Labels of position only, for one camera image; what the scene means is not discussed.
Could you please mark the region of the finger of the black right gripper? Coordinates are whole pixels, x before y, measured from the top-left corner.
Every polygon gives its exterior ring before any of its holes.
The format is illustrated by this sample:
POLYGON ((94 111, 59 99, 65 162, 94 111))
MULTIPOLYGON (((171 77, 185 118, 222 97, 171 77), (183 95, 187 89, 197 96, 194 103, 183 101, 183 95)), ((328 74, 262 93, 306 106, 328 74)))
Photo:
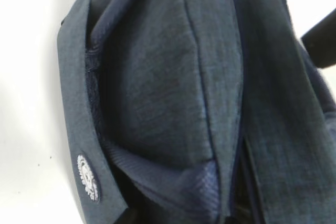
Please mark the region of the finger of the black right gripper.
POLYGON ((306 32, 301 40, 318 68, 335 65, 335 9, 306 32))

